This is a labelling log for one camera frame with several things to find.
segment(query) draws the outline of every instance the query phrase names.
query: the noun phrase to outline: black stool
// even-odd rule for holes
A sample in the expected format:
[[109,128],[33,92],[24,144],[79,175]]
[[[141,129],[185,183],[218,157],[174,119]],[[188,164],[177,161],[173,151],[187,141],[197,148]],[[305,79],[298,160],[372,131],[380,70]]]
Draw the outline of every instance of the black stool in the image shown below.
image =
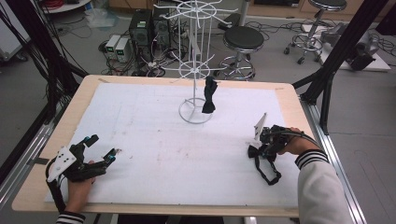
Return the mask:
[[262,34],[250,27],[235,26],[225,32],[223,42],[229,49],[236,51],[236,56],[230,56],[221,61],[219,67],[222,69],[215,71],[213,75],[217,77],[219,73],[222,73],[224,79],[230,77],[239,80],[255,77],[253,64],[244,57],[244,54],[253,53],[262,48],[264,45]]
[[315,57],[315,62],[318,62],[320,60],[320,55],[322,53],[323,46],[320,40],[314,37],[314,34],[318,28],[318,25],[320,23],[320,18],[323,15],[323,12],[325,10],[341,11],[344,10],[344,8],[346,8],[347,6],[346,0],[308,0],[308,2],[312,6],[319,8],[319,12],[315,15],[315,18],[317,19],[315,20],[314,24],[312,25],[308,33],[295,35],[291,40],[291,43],[289,43],[288,46],[283,51],[285,54],[289,54],[290,46],[292,47],[297,46],[301,49],[304,49],[303,57],[301,57],[297,61],[298,64],[302,64],[304,62],[304,56],[308,51],[319,51],[319,54]]

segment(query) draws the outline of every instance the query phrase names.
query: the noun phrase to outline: white wire rack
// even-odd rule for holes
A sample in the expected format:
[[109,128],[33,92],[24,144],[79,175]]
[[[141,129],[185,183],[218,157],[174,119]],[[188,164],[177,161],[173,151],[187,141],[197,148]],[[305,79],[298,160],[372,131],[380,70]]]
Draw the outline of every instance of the white wire rack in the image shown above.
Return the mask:
[[[221,70],[221,68],[210,68],[208,63],[215,56],[214,54],[209,57],[209,48],[210,48],[210,36],[212,34],[212,21],[215,19],[220,22],[224,22],[229,24],[229,22],[224,21],[217,17],[218,12],[235,12],[235,10],[228,9],[217,9],[214,5],[219,4],[222,0],[212,3],[206,3],[197,0],[191,1],[178,1],[179,4],[176,7],[167,6],[157,8],[172,8],[176,11],[176,13],[172,16],[164,16],[164,18],[170,20],[175,17],[178,17],[177,27],[178,27],[178,56],[174,54],[174,57],[179,61],[178,68],[167,68],[165,70],[174,70],[180,73],[180,78],[187,78],[193,81],[193,91],[192,97],[190,99],[186,99],[179,107],[179,115],[189,123],[205,123],[212,118],[212,114],[204,114],[202,113],[202,107],[205,103],[204,98],[197,97],[197,81],[206,78],[210,75],[210,73],[214,70]],[[189,27],[189,59],[186,62],[182,61],[181,58],[181,19],[180,17],[185,17],[190,19],[190,27]],[[201,45],[198,45],[198,34],[201,35]],[[197,54],[197,48],[200,47],[201,53]]]

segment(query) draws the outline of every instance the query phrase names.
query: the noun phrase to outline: wooden table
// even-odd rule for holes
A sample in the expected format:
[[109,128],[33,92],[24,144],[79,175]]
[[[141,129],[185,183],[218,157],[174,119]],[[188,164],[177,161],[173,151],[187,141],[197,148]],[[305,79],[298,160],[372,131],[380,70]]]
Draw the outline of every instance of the wooden table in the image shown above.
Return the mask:
[[[55,128],[40,158],[52,159],[61,146],[67,146],[72,139],[78,123],[86,108],[89,106],[97,86],[100,83],[149,84],[191,86],[191,81],[181,79],[171,82],[172,78],[152,77],[108,77],[88,76],[82,81],[76,95],[58,126]],[[304,111],[294,88],[285,83],[239,82],[221,81],[219,86],[227,88],[274,90],[282,110],[282,116],[288,127],[299,127],[310,136],[313,136]],[[45,203],[48,193],[45,183],[45,165],[34,165],[26,178],[20,192],[15,198],[12,208],[17,211],[56,211],[53,203]],[[121,203],[89,203],[85,212],[94,213],[135,213],[135,214],[168,214],[168,215],[216,215],[216,216],[267,216],[267,217],[297,217],[297,207],[276,206],[204,206],[204,205],[158,205],[158,204],[121,204]]]

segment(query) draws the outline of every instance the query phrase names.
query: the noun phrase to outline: black and white striped cuff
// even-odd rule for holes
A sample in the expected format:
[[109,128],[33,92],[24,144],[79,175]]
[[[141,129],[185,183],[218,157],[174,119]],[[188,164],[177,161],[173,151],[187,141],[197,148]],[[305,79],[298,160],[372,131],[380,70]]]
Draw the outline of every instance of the black and white striped cuff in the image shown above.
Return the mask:
[[326,161],[329,162],[327,155],[320,149],[309,149],[297,157],[295,163],[301,170],[311,161]]
[[85,217],[82,214],[63,211],[56,220],[57,224],[82,224]]

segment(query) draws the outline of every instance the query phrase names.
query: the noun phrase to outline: human hand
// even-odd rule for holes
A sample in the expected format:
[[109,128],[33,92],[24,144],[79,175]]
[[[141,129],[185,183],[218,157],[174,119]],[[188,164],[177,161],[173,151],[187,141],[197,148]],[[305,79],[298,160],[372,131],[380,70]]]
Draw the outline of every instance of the human hand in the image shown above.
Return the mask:
[[86,179],[82,182],[72,182],[68,180],[67,186],[69,189],[69,201],[64,211],[81,213],[88,201],[88,194],[91,191],[93,182],[95,182],[95,177]]
[[[299,133],[301,132],[298,128],[291,127],[290,130]],[[279,151],[277,154],[282,155],[285,152],[289,152],[293,155],[300,155],[309,149],[320,149],[320,148],[311,141],[306,140],[302,137],[291,136],[285,148],[283,148],[283,150]]]

